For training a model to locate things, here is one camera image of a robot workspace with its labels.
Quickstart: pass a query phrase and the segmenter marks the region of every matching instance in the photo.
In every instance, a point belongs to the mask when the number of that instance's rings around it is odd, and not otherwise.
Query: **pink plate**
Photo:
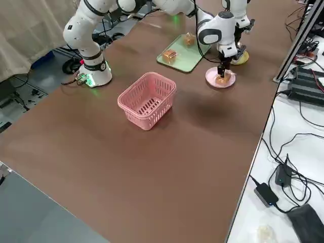
[[[226,70],[225,72],[230,73],[231,74],[231,78],[229,79],[228,83],[226,85],[219,85],[216,83],[216,76],[217,76],[217,67],[212,67],[210,69],[207,70],[206,72],[206,80],[207,82],[215,87],[215,88],[227,88],[230,87],[231,85],[233,85],[235,83],[235,73],[233,73],[231,70]]]

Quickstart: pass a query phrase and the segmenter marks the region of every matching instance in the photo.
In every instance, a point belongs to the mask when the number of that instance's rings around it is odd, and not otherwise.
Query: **plastic basket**
[[[126,117],[143,130],[150,130],[172,107],[176,84],[155,72],[148,72],[118,97]]]

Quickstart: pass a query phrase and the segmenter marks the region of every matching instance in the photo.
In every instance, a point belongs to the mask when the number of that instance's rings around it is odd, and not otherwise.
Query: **power adapter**
[[[286,163],[278,166],[275,172],[275,183],[279,186],[288,187],[292,181],[292,168]]]
[[[266,183],[257,185],[257,187],[254,189],[254,193],[266,207],[273,206],[279,201],[279,198],[273,193]]]

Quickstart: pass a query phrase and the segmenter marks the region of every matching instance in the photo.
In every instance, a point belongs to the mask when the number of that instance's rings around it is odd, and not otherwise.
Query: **robotic arm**
[[[110,82],[112,75],[100,46],[93,42],[92,33],[99,21],[108,13],[112,5],[117,5],[124,13],[138,12],[147,0],[81,0],[76,14],[66,24],[63,36],[65,41],[80,51],[84,59],[79,79],[84,79],[90,87]],[[184,13],[188,17],[197,14],[197,38],[205,45],[216,44],[220,52],[221,68],[224,75],[229,69],[232,58],[238,58],[238,41],[244,31],[251,30],[253,24],[246,16],[246,7],[250,0],[222,0],[226,11],[216,17],[203,11],[191,0],[152,0],[162,11],[169,15]]]

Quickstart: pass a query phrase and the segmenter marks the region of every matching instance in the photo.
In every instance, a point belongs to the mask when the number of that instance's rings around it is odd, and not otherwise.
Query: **white table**
[[[320,41],[317,62],[324,66],[324,56],[322,55],[324,39],[317,37],[316,40]],[[311,64],[305,68],[322,71],[316,64]],[[281,84],[279,90],[285,90],[286,88],[287,84]],[[273,107],[275,111],[275,124],[272,130],[272,145],[277,153],[281,145],[291,140],[296,133],[315,133],[324,136],[324,129],[307,123],[301,117],[298,102],[288,100],[285,95],[279,95],[275,99]],[[302,113],[313,123],[324,126],[324,108],[302,103]],[[263,133],[263,138],[267,144],[269,144],[269,131],[272,121],[273,115],[271,114]],[[301,174],[324,183],[324,140],[314,136],[297,137],[291,144],[284,147],[280,157],[284,160],[287,153],[289,153],[289,158]],[[259,183],[267,183],[277,165],[270,156],[265,144],[260,142],[252,163],[251,175]],[[270,185],[274,193],[279,197],[277,204],[281,209],[288,210],[294,206],[284,195],[281,187],[274,183],[274,177]],[[292,180],[292,185],[297,188],[303,188],[301,183],[296,180]],[[255,187],[255,183],[249,178],[241,197],[228,243],[258,242],[257,230],[260,226],[271,226],[278,243],[298,243],[299,240],[288,217],[280,213],[275,207],[266,208],[255,195]],[[312,195],[309,204],[315,209],[322,222],[324,222],[324,196],[320,194],[315,186],[310,185],[310,188]],[[293,197],[290,189],[286,188],[285,191],[289,196]]]

